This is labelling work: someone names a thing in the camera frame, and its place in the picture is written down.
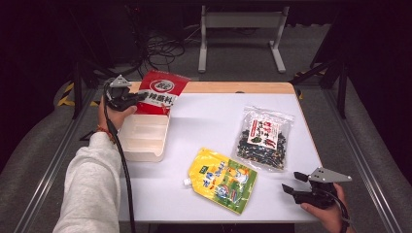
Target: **open container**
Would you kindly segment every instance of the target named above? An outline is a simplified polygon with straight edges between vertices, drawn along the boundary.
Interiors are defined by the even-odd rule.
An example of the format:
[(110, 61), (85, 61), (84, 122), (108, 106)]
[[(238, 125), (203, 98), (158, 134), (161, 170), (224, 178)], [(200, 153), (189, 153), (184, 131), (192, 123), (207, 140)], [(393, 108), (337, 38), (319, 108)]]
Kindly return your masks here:
[(159, 162), (163, 159), (169, 116), (131, 115), (119, 133), (124, 157), (129, 161)]

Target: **gray sweatshirt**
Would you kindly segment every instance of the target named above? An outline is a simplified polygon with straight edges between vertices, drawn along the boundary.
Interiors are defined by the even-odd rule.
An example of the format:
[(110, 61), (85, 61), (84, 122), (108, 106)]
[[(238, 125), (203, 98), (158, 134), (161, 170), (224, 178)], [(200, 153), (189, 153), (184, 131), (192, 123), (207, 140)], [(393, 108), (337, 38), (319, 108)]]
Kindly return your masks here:
[(120, 155), (107, 134), (93, 134), (67, 169), (53, 232), (119, 232), (120, 167)]

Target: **yellow pouch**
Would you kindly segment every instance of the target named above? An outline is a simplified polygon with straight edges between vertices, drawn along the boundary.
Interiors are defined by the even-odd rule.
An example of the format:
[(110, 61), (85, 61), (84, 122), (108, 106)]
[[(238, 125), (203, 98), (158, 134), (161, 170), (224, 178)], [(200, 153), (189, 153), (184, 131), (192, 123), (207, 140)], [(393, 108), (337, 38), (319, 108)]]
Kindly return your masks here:
[(258, 173), (228, 157), (202, 148), (189, 168), (185, 185), (237, 214), (242, 214)]

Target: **white logo on red bag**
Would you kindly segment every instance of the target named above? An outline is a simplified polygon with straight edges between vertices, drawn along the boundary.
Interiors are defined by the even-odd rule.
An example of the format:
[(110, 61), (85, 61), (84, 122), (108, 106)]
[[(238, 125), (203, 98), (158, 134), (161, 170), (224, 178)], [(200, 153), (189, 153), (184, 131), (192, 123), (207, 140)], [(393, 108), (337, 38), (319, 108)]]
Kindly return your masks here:
[(169, 92), (173, 87), (175, 87), (175, 84), (167, 80), (156, 80), (151, 82), (151, 89), (159, 93)]

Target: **red snack bag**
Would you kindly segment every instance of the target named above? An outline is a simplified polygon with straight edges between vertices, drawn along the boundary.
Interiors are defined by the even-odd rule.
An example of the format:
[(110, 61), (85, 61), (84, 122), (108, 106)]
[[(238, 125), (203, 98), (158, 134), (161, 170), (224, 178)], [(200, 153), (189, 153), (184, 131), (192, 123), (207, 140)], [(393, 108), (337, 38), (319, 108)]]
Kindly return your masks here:
[(137, 114), (168, 115), (175, 99), (182, 93), (189, 78), (152, 70), (143, 78), (138, 93), (147, 93), (137, 103)]

